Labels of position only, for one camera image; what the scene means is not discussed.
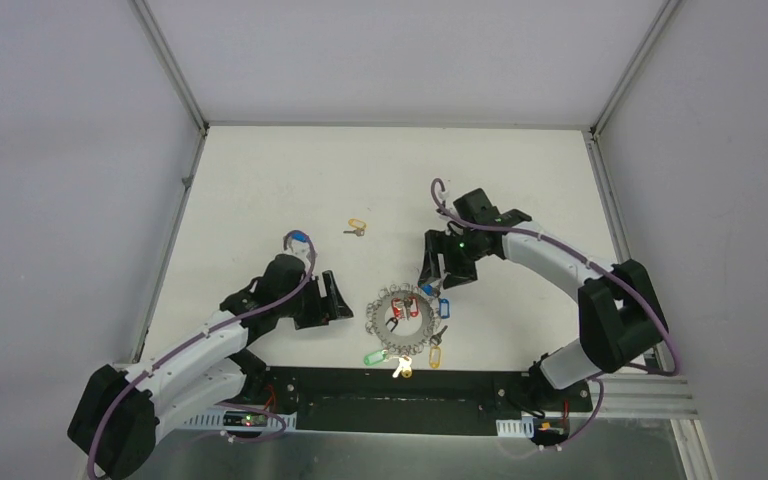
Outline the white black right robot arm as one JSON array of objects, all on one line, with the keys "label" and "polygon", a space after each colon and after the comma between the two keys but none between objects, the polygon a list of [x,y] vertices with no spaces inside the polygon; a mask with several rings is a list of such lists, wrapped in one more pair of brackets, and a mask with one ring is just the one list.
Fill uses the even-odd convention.
[{"label": "white black right robot arm", "polygon": [[568,387],[634,367],[646,350],[665,342],[668,327],[646,268],[633,260],[611,267],[547,233],[530,215],[500,211],[481,188],[447,206],[444,182],[430,186],[444,230],[424,235],[418,285],[448,290],[477,281],[479,260],[495,256],[522,266],[567,294],[578,307],[578,336],[529,370],[529,400],[543,410],[567,397]]}]

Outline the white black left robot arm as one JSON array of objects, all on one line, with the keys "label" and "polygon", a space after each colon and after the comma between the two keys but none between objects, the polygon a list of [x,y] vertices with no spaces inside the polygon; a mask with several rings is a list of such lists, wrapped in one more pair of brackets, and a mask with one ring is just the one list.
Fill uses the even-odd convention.
[{"label": "white black left robot arm", "polygon": [[279,254],[260,276],[227,296],[194,332],[155,357],[89,378],[67,429],[87,456],[91,479],[124,479],[171,431],[213,405],[253,404],[267,389],[266,363],[250,346],[283,319],[297,330],[353,317],[334,273],[314,274]]}]

